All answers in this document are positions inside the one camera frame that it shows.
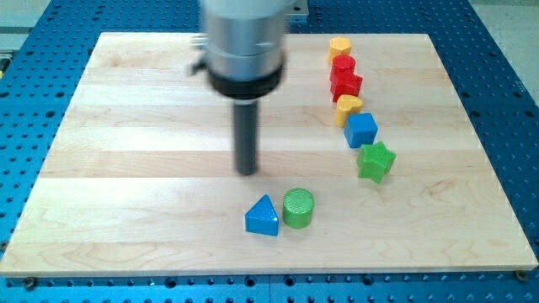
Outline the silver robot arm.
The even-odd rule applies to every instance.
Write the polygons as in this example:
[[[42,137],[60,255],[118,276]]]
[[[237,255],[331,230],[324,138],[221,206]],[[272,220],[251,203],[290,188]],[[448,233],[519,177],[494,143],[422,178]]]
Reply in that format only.
[[[275,90],[286,64],[288,22],[307,19],[306,1],[200,0],[201,51],[189,73],[207,70],[210,85],[233,99],[261,98]]]

